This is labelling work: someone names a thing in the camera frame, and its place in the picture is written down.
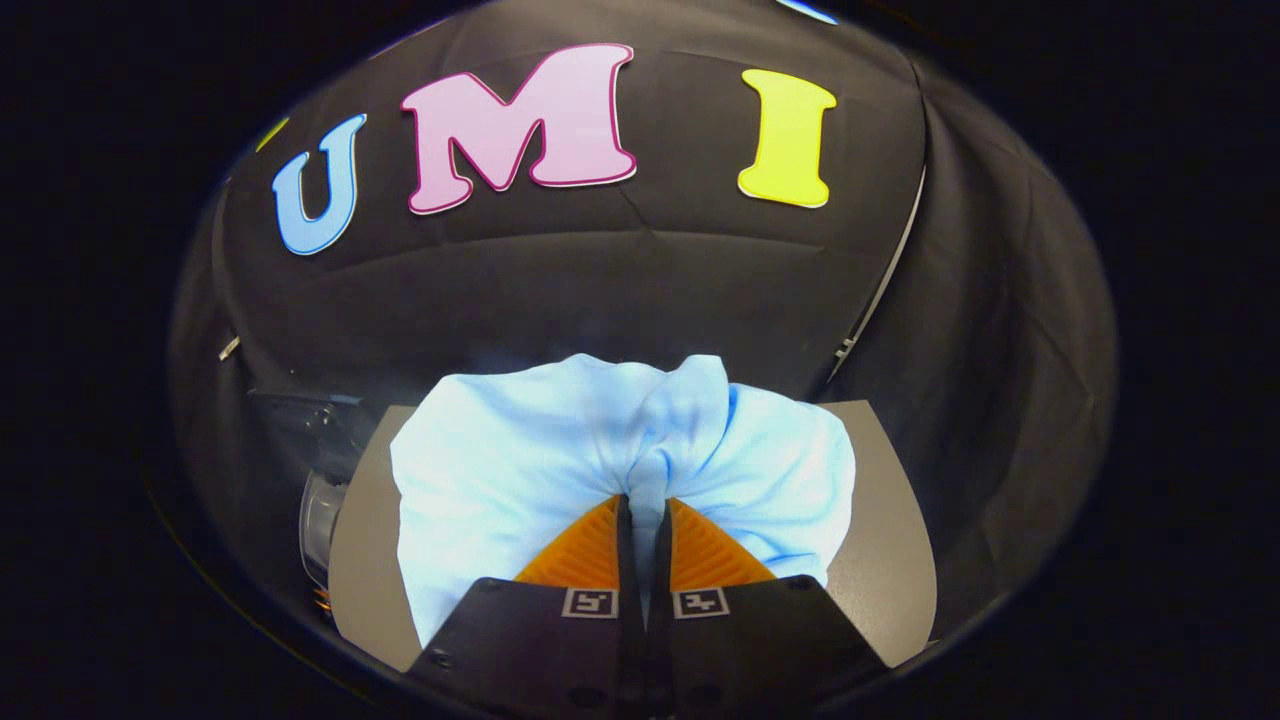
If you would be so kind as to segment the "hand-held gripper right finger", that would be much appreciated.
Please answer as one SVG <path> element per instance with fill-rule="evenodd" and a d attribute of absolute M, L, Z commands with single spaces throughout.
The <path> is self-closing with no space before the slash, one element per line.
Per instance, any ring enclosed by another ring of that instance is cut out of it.
<path fill-rule="evenodd" d="M 671 498 L 646 612 L 654 719 L 801 719 L 888 671 L 810 575 L 781 577 Z"/>

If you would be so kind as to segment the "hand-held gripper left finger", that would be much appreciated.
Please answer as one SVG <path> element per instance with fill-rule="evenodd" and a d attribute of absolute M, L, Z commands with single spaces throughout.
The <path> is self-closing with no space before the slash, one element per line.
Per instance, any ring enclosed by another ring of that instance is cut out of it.
<path fill-rule="evenodd" d="M 517 577 L 468 588 L 410 669 L 500 719 L 643 719 L 645 629 L 622 495 L 562 530 Z"/>

